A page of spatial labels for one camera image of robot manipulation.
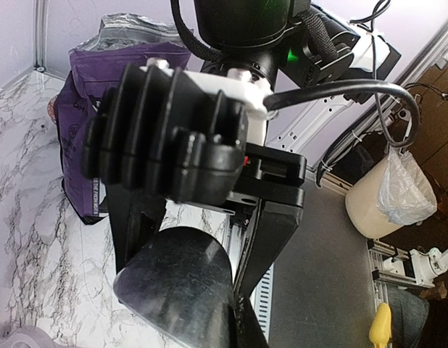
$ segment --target braided cable sleeve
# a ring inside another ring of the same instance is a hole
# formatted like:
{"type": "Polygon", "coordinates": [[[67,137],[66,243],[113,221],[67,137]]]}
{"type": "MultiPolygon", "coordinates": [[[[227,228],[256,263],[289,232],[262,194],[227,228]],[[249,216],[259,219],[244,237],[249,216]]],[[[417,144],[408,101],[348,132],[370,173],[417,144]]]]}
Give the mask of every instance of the braided cable sleeve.
{"type": "Polygon", "coordinates": [[[210,47],[204,45],[194,34],[187,28],[186,24],[181,17],[181,7],[179,0],[171,0],[171,10],[173,12],[173,18],[175,26],[178,30],[179,36],[182,42],[190,50],[190,52],[200,59],[208,62],[215,62],[224,57],[219,51],[214,51],[210,47]]]}
{"type": "Polygon", "coordinates": [[[313,12],[312,9],[299,14],[311,35],[312,41],[319,51],[319,55],[324,62],[330,63],[339,58],[339,53],[333,44],[331,37],[325,29],[323,21],[313,12]]]}

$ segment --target green light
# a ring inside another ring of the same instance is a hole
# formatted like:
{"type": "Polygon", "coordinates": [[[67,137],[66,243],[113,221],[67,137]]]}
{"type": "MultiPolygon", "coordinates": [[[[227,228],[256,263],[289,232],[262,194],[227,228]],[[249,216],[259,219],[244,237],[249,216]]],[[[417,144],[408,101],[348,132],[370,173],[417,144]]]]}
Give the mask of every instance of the green light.
{"type": "Polygon", "coordinates": [[[298,62],[298,56],[294,55],[292,50],[289,50],[289,54],[287,55],[287,62],[298,62]]]}

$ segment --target clear plastic object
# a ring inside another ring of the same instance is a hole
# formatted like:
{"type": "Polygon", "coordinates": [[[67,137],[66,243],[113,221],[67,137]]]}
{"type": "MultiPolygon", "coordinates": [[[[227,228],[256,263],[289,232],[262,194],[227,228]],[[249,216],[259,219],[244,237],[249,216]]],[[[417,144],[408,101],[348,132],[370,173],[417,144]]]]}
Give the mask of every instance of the clear plastic object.
{"type": "Polygon", "coordinates": [[[399,225],[412,225],[436,212],[434,190],[410,152],[390,150],[377,208],[399,225]]]}
{"type": "Polygon", "coordinates": [[[99,33],[76,49],[111,51],[137,44],[162,42],[183,46],[174,23],[158,22],[137,14],[117,13],[103,16],[99,33]]]}
{"type": "Polygon", "coordinates": [[[54,343],[40,328],[26,326],[13,331],[8,337],[0,337],[0,348],[63,348],[54,343]]]}

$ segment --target marble surface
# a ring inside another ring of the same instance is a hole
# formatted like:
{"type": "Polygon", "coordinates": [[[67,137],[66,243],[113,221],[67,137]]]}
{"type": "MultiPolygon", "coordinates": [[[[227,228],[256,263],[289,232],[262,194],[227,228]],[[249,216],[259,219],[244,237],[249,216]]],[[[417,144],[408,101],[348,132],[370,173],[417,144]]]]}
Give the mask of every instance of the marble surface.
{"type": "MultiPolygon", "coordinates": [[[[61,189],[46,107],[63,82],[32,72],[0,93],[0,335],[37,326],[64,347],[177,347],[118,303],[109,221],[83,225],[61,189]]],[[[168,203],[163,228],[222,240],[226,216],[168,203]]]]}

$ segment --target white plastic bag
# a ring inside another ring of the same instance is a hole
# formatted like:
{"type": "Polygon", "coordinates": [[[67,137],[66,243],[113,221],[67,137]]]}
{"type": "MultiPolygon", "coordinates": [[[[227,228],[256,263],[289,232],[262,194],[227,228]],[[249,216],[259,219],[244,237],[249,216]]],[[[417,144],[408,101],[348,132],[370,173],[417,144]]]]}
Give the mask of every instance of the white plastic bag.
{"type": "Polygon", "coordinates": [[[436,197],[410,152],[390,149],[389,163],[378,190],[377,208],[391,223],[412,225],[436,212],[436,197]]]}

